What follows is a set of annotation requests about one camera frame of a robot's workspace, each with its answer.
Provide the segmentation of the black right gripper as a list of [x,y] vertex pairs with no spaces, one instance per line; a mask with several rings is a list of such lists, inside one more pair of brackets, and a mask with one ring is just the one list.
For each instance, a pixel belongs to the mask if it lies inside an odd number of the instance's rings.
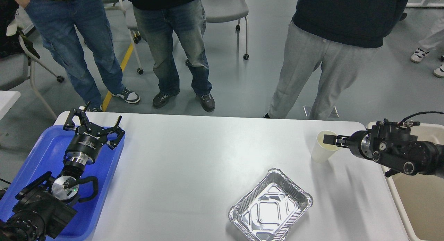
[[369,147],[368,130],[357,131],[350,137],[344,135],[323,135],[323,148],[327,150],[346,148],[355,157],[372,161],[372,151]]

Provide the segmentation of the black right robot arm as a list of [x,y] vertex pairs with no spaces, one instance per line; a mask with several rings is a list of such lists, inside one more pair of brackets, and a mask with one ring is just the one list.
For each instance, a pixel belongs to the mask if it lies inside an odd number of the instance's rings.
[[419,121],[412,121],[413,115],[401,121],[377,121],[365,130],[350,136],[322,135],[324,144],[346,148],[358,158],[373,161],[389,168],[388,178],[402,173],[410,176],[417,174],[444,177],[444,147],[426,140],[418,140],[411,134]]

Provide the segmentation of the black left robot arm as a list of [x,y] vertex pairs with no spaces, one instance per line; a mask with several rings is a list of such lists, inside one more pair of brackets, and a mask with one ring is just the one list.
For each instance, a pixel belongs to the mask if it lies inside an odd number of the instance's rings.
[[46,129],[1,199],[2,241],[82,241],[95,228],[123,149],[114,126],[73,109]]

